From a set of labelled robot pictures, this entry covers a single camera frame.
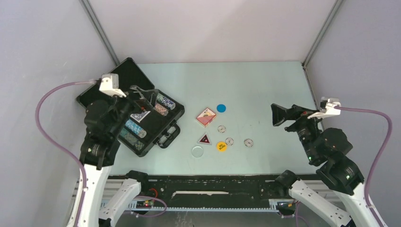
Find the red playing card deck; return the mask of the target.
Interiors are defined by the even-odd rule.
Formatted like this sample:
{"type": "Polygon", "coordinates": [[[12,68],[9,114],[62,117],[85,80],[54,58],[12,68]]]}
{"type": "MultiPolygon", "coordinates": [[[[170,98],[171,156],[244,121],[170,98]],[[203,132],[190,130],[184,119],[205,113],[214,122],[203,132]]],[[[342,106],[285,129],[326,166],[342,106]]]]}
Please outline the red playing card deck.
{"type": "Polygon", "coordinates": [[[207,127],[215,118],[217,114],[210,108],[205,108],[197,117],[196,121],[203,127],[207,127]]]}

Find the all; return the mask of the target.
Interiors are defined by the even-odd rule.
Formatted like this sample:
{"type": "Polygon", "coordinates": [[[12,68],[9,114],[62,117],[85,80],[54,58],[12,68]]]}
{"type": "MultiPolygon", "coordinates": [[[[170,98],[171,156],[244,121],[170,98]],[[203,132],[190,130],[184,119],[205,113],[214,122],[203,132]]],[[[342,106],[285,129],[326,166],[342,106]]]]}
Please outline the all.
{"type": "Polygon", "coordinates": [[[197,143],[203,145],[212,145],[212,142],[210,141],[210,138],[207,133],[204,133],[197,141],[197,143]]]}

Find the clear round dealer button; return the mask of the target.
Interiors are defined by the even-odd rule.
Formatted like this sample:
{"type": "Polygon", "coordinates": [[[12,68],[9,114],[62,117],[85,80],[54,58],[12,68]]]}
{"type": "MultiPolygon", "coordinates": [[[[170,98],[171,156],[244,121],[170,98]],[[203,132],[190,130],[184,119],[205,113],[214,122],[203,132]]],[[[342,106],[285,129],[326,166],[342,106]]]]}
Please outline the clear round dealer button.
{"type": "Polygon", "coordinates": [[[201,146],[195,146],[195,147],[192,148],[191,154],[195,158],[200,158],[204,154],[204,149],[201,146]]]}

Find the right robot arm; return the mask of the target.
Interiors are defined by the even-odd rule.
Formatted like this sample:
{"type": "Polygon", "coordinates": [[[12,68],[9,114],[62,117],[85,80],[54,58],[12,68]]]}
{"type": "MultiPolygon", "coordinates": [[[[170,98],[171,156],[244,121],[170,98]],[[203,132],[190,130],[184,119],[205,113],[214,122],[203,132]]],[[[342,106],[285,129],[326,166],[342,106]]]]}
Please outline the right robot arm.
{"type": "Polygon", "coordinates": [[[322,119],[341,113],[343,107],[339,100],[322,100],[319,110],[298,105],[284,108],[278,104],[272,104],[271,110],[273,126],[292,122],[285,130],[297,133],[309,164],[317,167],[320,180],[337,195],[345,208],[340,209],[327,201],[289,170],[272,183],[276,194],[304,204],[332,227],[385,226],[369,196],[371,178],[364,178],[357,164],[347,156],[353,147],[345,133],[337,128],[318,128],[322,119]]]}

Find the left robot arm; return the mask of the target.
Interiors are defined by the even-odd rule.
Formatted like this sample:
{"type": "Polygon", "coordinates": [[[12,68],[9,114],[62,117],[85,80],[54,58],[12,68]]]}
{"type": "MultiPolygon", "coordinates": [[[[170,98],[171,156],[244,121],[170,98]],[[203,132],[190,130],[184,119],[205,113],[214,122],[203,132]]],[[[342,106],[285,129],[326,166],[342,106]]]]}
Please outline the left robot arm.
{"type": "Polygon", "coordinates": [[[144,197],[149,192],[148,182],[127,178],[107,205],[100,208],[120,147],[119,135],[131,114],[153,109],[159,90],[131,86],[124,92],[100,85],[99,91],[110,99],[96,100],[87,107],[86,135],[78,159],[83,169],[69,227],[113,227],[136,196],[144,197]]]}

